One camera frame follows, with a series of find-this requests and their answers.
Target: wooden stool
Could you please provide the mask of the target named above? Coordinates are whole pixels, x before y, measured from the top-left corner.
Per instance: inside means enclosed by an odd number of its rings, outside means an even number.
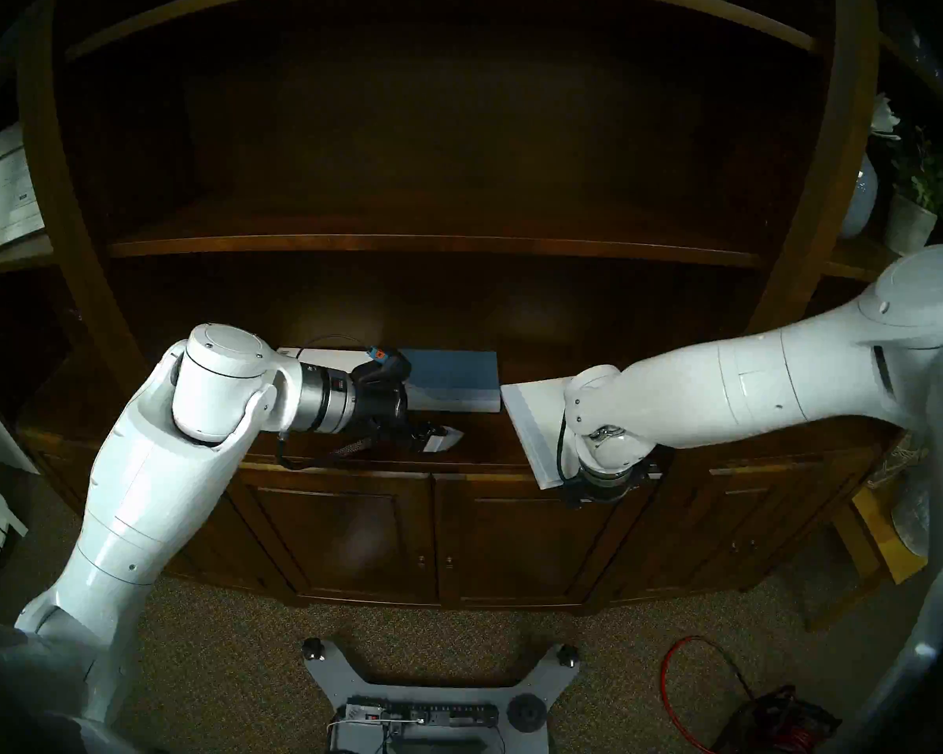
[[[849,549],[860,583],[808,622],[807,632],[826,630],[853,605],[875,592],[886,579],[898,584],[925,567],[926,558],[909,551],[891,523],[897,490],[897,481],[878,490],[860,487],[852,503],[831,518],[831,524]]]

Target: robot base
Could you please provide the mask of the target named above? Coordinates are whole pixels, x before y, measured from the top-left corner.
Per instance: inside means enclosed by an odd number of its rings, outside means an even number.
[[[387,706],[493,706],[498,711],[498,719],[491,726],[346,721],[332,728],[331,751],[378,754],[385,742],[385,754],[394,751],[546,754],[548,711],[580,670],[576,649],[557,643],[516,686],[389,686],[364,681],[331,641],[308,639],[303,643],[303,655],[308,672],[337,713],[356,698]],[[532,731],[522,732],[518,728]]]

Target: cabinet door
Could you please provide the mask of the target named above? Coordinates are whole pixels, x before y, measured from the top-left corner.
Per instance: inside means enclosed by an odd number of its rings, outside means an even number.
[[[49,485],[78,516],[84,514],[87,486],[97,451],[88,448],[63,447],[57,452],[29,447],[36,466]]]
[[[292,598],[279,573],[225,493],[206,523],[165,568],[168,573],[280,599]]]
[[[576,511],[531,476],[434,476],[440,600],[546,606],[583,601],[649,499]]]
[[[259,510],[252,529],[297,594],[436,602],[429,476],[242,470],[238,479]]]
[[[862,449],[726,465],[712,450],[679,451],[595,595],[626,602],[754,583],[872,459]]]

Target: beige carpet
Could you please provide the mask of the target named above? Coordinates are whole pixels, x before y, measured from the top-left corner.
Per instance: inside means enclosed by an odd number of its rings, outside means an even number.
[[[79,530],[42,481],[0,467],[31,527],[0,568],[0,621],[55,579]],[[118,728],[176,752],[321,752],[332,708],[299,656],[309,635],[333,637],[372,681],[504,684],[554,641],[583,658],[554,707],[560,753],[691,752],[660,706],[662,655],[701,633],[736,657],[752,689],[795,683],[800,694],[850,715],[900,648],[929,579],[885,585],[830,631],[808,635],[804,614],[851,588],[854,571],[834,531],[746,592],[561,613],[427,611],[369,606],[288,608],[273,600],[163,578],[141,625],[143,671]],[[720,659],[693,644],[671,668],[671,700],[706,743],[740,703]]]

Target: framed certificate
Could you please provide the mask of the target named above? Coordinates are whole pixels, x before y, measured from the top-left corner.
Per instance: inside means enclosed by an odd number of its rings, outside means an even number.
[[[21,124],[0,133],[0,245],[43,228]]]

